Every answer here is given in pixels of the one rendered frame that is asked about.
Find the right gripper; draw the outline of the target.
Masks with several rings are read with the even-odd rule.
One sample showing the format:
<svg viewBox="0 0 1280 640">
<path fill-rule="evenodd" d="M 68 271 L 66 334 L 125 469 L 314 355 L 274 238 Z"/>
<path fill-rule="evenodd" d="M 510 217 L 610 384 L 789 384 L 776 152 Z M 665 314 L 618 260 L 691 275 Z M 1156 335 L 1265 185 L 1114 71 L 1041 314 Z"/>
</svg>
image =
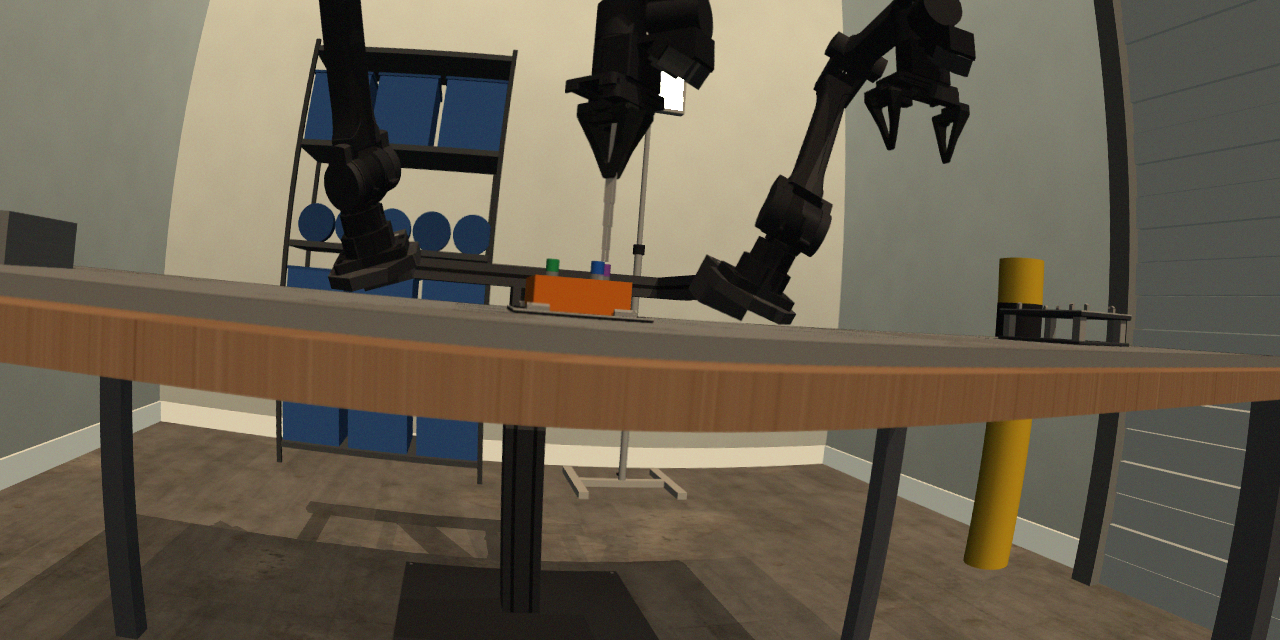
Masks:
<svg viewBox="0 0 1280 640">
<path fill-rule="evenodd" d="M 588 102 L 577 104 L 577 119 L 591 145 L 602 178 L 614 178 L 617 174 L 620 179 L 631 154 L 654 122 L 654 111 L 666 110 L 666 97 L 626 78 L 621 72 L 602 72 L 603 40 L 608 37 L 617 35 L 595 40 L 593 74 L 566 79 L 564 93 L 572 92 L 588 99 Z M 617 128 L 608 163 L 612 122 L 617 122 Z"/>
</svg>

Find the beige perforated plate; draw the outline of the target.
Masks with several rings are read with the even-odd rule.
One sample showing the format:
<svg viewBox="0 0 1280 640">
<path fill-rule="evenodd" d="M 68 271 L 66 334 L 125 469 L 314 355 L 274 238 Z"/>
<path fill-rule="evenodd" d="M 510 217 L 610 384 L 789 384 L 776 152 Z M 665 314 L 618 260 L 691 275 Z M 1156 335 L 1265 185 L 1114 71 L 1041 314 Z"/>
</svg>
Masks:
<svg viewBox="0 0 1280 640">
<path fill-rule="evenodd" d="M 890 332 L 854 337 L 867 330 L 852 329 L 814 338 L 829 332 L 833 326 L 806 326 L 796 333 L 774 337 L 787 326 L 763 324 L 710 333 L 724 323 L 684 320 L 684 317 L 654 317 L 654 324 L 548 315 L 541 316 L 549 317 L 549 320 L 543 320 L 543 317 L 539 320 L 539 317 L 506 312 L 506 308 L 489 308 L 463 302 L 375 294 L 375 297 L 436 307 L 430 308 L 401 302 L 372 301 L 372 298 L 355 297 L 355 294 L 314 293 L 330 291 L 300 288 L 300 285 L 233 284 L 236 282 L 206 279 L 206 276 L 204 280 L 136 279 L 132 275 L 165 274 L 106 270 L 114 270 L 114 268 L 73 266 L 72 270 L 64 270 L 64 268 L 0 265 L 0 294 L 78 306 L 131 308 L 131 311 L 157 315 L 210 317 L 210 320 L 236 324 L 291 326 L 291 329 L 319 333 L 428 340 L 428 343 L 461 347 L 534 349 L 534 352 L 575 356 L 678 358 L 678 361 L 753 365 L 881 367 L 1280 367 L 1280 356 L 1215 353 L 1213 349 L 1211 352 L 1210 349 L 1203 349 L 1203 352 L 1201 349 L 1193 349 L 1193 352 L 1190 349 L 1183 349 L 1183 352 L 1172 349 L 1171 352 L 1169 348 L 1155 347 L 1096 348 L 1096 346 L 1076 347 L 1074 344 L 1044 343 L 1044 340 L 1033 340 L 1030 344 L 1025 344 L 1028 340 L 1012 343 L 1012 340 L 998 338 L 986 340 L 993 337 L 977 338 L 980 343 L 974 344 L 977 340 L 966 340 L 973 338 L 972 335 L 951 334 L 925 340 L 940 335 L 931 333 L 906 340 L 901 339 L 916 333 L 895 334 L 874 340 L 890 334 Z M 247 285 L 247 288 L 230 288 L 230 285 Z M 845 340 L 849 337 L 854 338 Z M 952 337 L 959 338 L 947 340 Z M 810 340 L 812 338 L 813 340 Z M 938 340 L 940 344 L 936 344 Z M 956 344 L 957 340 L 961 343 Z M 972 348 L 968 348 L 969 346 Z M 1128 352 L 1128 348 L 1132 349 Z M 1139 348 L 1142 348 L 1140 352 Z M 1155 348 L 1153 352 L 1149 352 L 1151 348 Z"/>
</svg>

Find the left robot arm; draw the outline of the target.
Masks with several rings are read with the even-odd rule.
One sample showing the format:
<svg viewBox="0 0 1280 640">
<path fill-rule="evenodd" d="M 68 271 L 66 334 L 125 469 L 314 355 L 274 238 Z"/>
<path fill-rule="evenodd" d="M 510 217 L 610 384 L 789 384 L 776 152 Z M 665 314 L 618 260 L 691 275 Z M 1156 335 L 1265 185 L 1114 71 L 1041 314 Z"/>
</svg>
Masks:
<svg viewBox="0 0 1280 640">
<path fill-rule="evenodd" d="M 758 236 L 753 253 L 744 251 L 736 266 L 721 261 L 717 268 L 731 284 L 788 312 L 794 308 L 794 301 L 783 293 L 791 279 L 788 268 L 797 253 L 817 253 L 829 230 L 833 204 L 824 201 L 823 183 L 844 108 L 867 79 L 874 83 L 881 78 L 888 63 L 882 56 L 902 40 L 897 46 L 899 70 L 922 78 L 951 84 L 950 72 L 968 78 L 975 61 L 974 35 L 954 28 L 963 17 L 959 0 L 892 3 L 860 33 L 846 37 L 838 31 L 829 40 L 829 61 L 814 87 L 817 106 L 794 172 L 790 178 L 778 175 L 758 212 L 755 227 L 765 238 Z"/>
</svg>

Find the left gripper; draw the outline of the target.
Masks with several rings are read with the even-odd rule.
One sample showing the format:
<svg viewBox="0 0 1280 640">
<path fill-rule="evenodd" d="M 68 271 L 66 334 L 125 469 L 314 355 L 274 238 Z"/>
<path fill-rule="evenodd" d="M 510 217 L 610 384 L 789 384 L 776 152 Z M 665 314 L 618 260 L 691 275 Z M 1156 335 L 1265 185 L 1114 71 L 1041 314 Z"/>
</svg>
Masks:
<svg viewBox="0 0 1280 640">
<path fill-rule="evenodd" d="M 876 81 L 876 88 L 867 90 L 864 102 L 870 115 L 878 125 L 887 151 L 893 151 L 901 108 L 913 106 L 913 101 L 931 104 L 931 108 L 945 106 L 940 115 L 932 116 L 934 134 L 940 148 L 942 163 L 950 163 L 957 138 L 961 134 L 966 120 L 970 116 L 969 104 L 959 102 L 956 87 L 941 83 L 941 81 L 922 78 L 911 72 L 899 70 L 899 55 L 896 49 L 896 69 L 893 74 Z M 896 84 L 899 83 L 899 84 Z M 883 87 L 882 87 L 883 84 Z M 896 88 L 895 88 L 896 87 Z M 934 104 L 933 104 L 934 102 Z M 887 129 L 882 108 L 888 106 L 890 131 Z M 946 128 L 954 122 L 952 131 L 946 147 Z"/>
</svg>

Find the grey slotted rack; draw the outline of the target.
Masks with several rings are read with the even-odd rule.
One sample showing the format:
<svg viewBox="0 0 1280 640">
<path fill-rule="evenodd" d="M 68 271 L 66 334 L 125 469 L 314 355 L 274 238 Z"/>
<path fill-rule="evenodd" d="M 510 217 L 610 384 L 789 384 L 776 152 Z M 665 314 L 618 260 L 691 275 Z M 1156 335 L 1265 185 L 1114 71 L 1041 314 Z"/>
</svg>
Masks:
<svg viewBox="0 0 1280 640">
<path fill-rule="evenodd" d="M 73 268 L 77 224 L 0 210 L 0 265 Z"/>
</svg>

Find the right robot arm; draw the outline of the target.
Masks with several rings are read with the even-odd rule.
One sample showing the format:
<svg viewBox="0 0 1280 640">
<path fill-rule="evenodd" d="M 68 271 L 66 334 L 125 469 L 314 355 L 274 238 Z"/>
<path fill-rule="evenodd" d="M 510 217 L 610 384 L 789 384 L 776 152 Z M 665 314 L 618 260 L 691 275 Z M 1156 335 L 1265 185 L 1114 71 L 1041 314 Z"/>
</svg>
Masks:
<svg viewBox="0 0 1280 640">
<path fill-rule="evenodd" d="M 333 265 L 339 276 L 404 259 L 410 239 L 394 236 L 380 204 L 401 180 L 401 160 L 372 111 L 361 0 L 319 6 L 333 122 L 324 186 L 344 230 Z M 709 0 L 602 0 L 595 40 L 605 35 L 617 37 L 603 40 L 602 72 L 621 72 L 659 96 L 662 72 L 700 90 L 714 70 Z"/>
</svg>

